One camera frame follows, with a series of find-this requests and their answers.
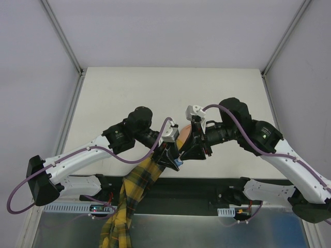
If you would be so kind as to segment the blue nail polish bottle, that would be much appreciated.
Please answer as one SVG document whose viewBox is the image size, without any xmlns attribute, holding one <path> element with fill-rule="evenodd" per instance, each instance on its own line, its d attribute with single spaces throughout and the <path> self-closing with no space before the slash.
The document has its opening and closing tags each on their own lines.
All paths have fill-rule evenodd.
<svg viewBox="0 0 331 248">
<path fill-rule="evenodd" d="M 177 166 L 180 166 L 180 165 L 183 164 L 183 161 L 181 161 L 180 159 L 176 159 L 175 163 L 176 163 Z"/>
</svg>

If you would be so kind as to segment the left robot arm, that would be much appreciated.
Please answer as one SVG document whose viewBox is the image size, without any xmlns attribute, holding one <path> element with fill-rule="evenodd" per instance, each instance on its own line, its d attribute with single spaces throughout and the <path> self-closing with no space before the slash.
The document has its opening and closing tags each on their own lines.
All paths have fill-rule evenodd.
<svg viewBox="0 0 331 248">
<path fill-rule="evenodd" d="M 72 174 L 92 163 L 107 158 L 116 158 L 126 164 L 137 164 L 151 154 L 157 160 L 167 146 L 175 147 L 179 136 L 178 125 L 168 117 L 160 131 L 153 131 L 152 111 L 137 107 L 127 118 L 112 125 L 87 144 L 68 153 L 42 159 L 39 155 L 30 158 L 26 173 L 29 189 L 36 206 L 44 206 L 64 195 L 89 195 L 98 201 L 106 200 L 109 188 L 96 176 L 80 178 Z M 139 142 L 149 149 L 142 158 L 128 161 L 119 154 L 132 149 Z"/>
</svg>

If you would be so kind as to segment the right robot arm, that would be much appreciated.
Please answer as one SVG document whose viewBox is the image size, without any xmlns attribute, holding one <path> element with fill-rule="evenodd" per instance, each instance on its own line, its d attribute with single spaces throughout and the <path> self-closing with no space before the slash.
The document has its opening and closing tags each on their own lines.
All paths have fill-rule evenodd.
<svg viewBox="0 0 331 248">
<path fill-rule="evenodd" d="M 279 130 L 266 121 L 252 119 L 247 104 L 227 98 L 206 107 L 190 105 L 186 118 L 191 131 L 175 160 L 205 160 L 212 146 L 237 141 L 245 151 L 268 162 L 281 172 L 290 186 L 241 178 L 240 185 L 222 194 L 230 204 L 265 201 L 292 209 L 309 223 L 330 223 L 330 180 L 306 163 Z"/>
</svg>

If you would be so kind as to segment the mannequin hand with nails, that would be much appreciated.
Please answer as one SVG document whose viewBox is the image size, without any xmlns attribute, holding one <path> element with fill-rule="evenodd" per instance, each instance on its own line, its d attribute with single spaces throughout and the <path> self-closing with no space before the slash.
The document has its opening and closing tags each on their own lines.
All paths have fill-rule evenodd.
<svg viewBox="0 0 331 248">
<path fill-rule="evenodd" d="M 192 126 L 187 125 L 183 127 L 177 139 L 177 146 L 179 148 L 179 152 L 183 153 L 191 148 L 193 144 L 193 137 L 192 137 Z"/>
</svg>

